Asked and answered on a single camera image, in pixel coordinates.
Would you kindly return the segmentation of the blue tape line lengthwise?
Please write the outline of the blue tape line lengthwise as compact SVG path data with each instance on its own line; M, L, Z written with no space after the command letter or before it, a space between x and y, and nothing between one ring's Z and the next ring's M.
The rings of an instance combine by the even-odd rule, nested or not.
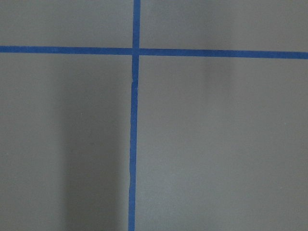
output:
M130 151L129 151L129 199L128 199L128 230L135 230L136 208L136 164L137 164L137 125L138 125L138 87L139 87L139 50L140 50L140 13L141 2L133 2L132 28L132 83L130 111Z

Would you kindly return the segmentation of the blue tape line crosswise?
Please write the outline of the blue tape line crosswise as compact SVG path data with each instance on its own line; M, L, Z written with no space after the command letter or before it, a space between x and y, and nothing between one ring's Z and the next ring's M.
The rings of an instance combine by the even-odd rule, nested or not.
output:
M303 60L306 60L308 58L307 52L298 52L298 51L191 50L191 49L96 48L96 47L54 47L54 46L1 46L0 52L1 53L181 56L181 57L270 58L270 59L303 59Z

